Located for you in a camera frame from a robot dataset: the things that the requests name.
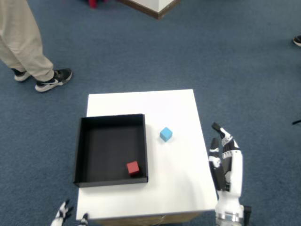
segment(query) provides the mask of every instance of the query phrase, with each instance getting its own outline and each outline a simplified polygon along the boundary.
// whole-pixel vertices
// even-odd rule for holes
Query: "tabletop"
[[[87,117],[145,114],[149,181],[79,188],[77,216],[138,217],[213,210],[217,204],[192,89],[90,94]],[[160,131],[168,127],[167,142]]]

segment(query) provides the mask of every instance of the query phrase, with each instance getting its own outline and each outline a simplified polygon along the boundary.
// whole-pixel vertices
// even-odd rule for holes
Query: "blue carpet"
[[[301,222],[299,0],[183,0],[161,21],[115,1],[29,0],[46,56],[73,79],[46,94],[0,63],[0,219],[49,225],[72,184],[89,93],[194,89],[205,142],[216,121],[244,155],[252,226]],[[75,213],[66,226],[74,226]],[[184,226],[214,225],[205,213]]]

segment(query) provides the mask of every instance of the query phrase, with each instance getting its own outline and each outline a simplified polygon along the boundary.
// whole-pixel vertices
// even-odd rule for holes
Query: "white robotic hand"
[[[60,209],[56,213],[55,219],[52,221],[51,226],[62,226],[66,219],[71,217],[71,211],[73,207],[67,208],[69,200],[63,202]],[[83,219],[80,221],[79,226],[87,226],[88,225],[88,214],[83,216]]]
[[[222,138],[222,161],[219,153],[219,142],[214,138],[209,152],[209,165],[219,200],[215,207],[218,226],[247,226],[251,207],[239,204],[243,178],[243,157],[230,133],[218,124],[212,128]]]

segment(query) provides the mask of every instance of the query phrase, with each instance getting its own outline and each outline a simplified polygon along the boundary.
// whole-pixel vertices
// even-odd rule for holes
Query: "red object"
[[[139,166],[137,161],[133,161],[127,164],[127,170],[129,175],[135,175],[137,173],[139,173]]]
[[[91,8],[96,8],[96,6],[97,6],[96,0],[89,0],[89,5]]]

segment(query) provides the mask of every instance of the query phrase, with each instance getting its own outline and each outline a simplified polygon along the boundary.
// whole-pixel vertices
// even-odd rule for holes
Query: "sneaker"
[[[72,71],[70,68],[65,68],[55,71],[52,79],[48,81],[37,81],[35,86],[36,91],[46,92],[53,89],[56,86],[62,86],[67,83],[72,77]]]
[[[301,47],[301,35],[294,37],[293,42]]]
[[[15,73],[15,80],[18,82],[23,82],[30,77],[30,74],[27,71],[20,72],[15,68],[12,68],[12,70]]]

